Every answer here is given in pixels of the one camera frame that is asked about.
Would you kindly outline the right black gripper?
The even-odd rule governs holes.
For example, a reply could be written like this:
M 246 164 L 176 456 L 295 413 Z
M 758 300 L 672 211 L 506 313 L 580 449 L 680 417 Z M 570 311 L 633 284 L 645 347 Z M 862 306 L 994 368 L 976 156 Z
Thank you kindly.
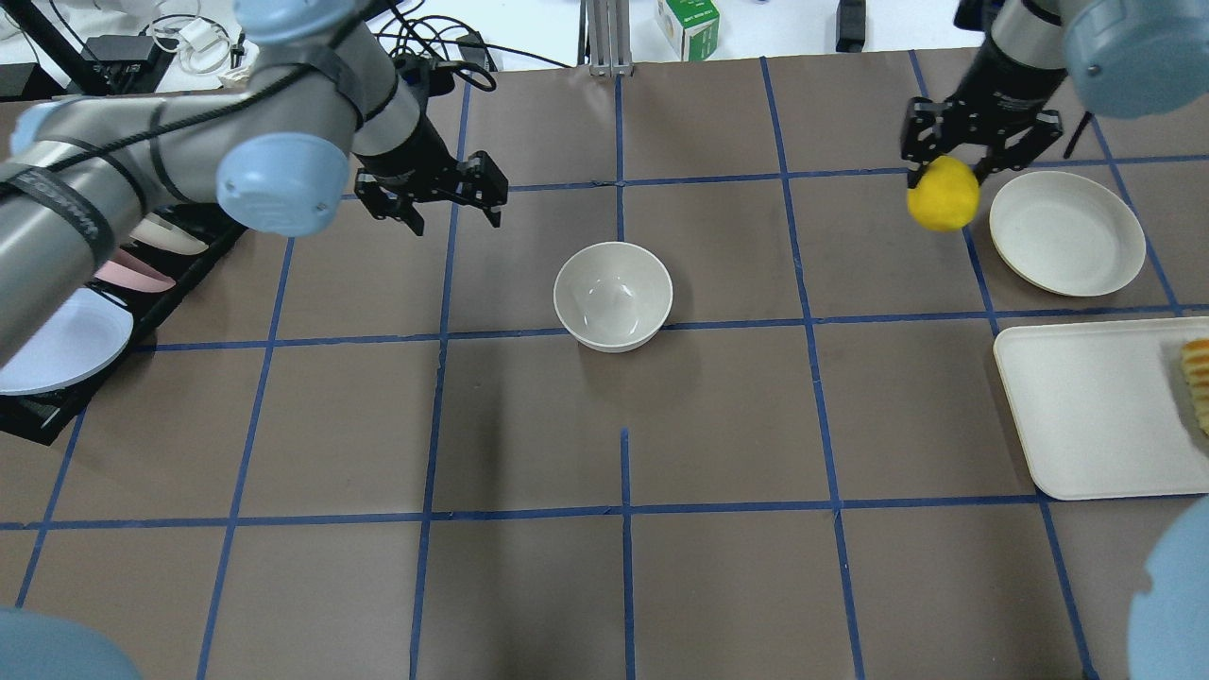
M 979 185 L 1032 165 L 1064 133 L 1062 113 L 1047 108 L 1063 81 L 1062 69 L 1020 63 L 987 39 L 945 102 L 908 100 L 899 133 L 907 188 L 918 188 L 942 152 L 964 144 L 987 149 L 973 167 Z

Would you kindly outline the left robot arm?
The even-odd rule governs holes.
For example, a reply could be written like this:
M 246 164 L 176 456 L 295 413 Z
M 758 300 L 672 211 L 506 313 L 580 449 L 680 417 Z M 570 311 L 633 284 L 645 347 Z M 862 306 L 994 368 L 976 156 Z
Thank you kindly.
M 147 213 L 216 204 L 243 227 L 316 235 L 357 195 L 413 234 L 449 201 L 501 224 L 508 181 L 486 152 L 455 159 L 429 83 L 366 25 L 366 1 L 237 1 L 258 48 L 243 93 L 80 96 L 19 117 L 2 162 L 2 358 L 27 345 Z

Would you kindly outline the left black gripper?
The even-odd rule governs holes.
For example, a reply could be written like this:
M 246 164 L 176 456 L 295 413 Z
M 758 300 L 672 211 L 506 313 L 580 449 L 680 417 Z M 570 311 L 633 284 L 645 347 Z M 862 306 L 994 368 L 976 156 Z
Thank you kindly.
M 456 77 L 484 69 L 464 60 L 397 60 L 384 99 L 354 134 L 355 198 L 376 220 L 403 223 L 415 236 L 426 219 L 415 204 L 445 201 L 470 206 L 499 229 L 509 181 L 487 151 L 458 161 L 427 115 L 432 96 L 449 94 Z

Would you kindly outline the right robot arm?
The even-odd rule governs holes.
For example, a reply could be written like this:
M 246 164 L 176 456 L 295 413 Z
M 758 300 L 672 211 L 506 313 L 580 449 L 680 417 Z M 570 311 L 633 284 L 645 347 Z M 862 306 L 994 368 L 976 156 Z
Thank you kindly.
M 1069 83 L 1099 119 L 1174 113 L 1207 94 L 1204 1 L 962 1 L 955 25 L 983 34 L 951 94 L 916 96 L 901 128 L 907 206 L 920 227 L 979 214 L 983 181 L 1012 172 L 987 224 L 997 258 L 1068 298 L 1123 290 L 1151 246 L 1122 190 L 1032 169 L 1064 134 L 1048 103 Z M 1054 508 L 1188 499 L 1143 563 L 1124 623 L 1128 679 L 1207 676 L 1207 318 L 1020 325 L 993 361 L 1063 580 L 1082 676 L 1098 672 Z

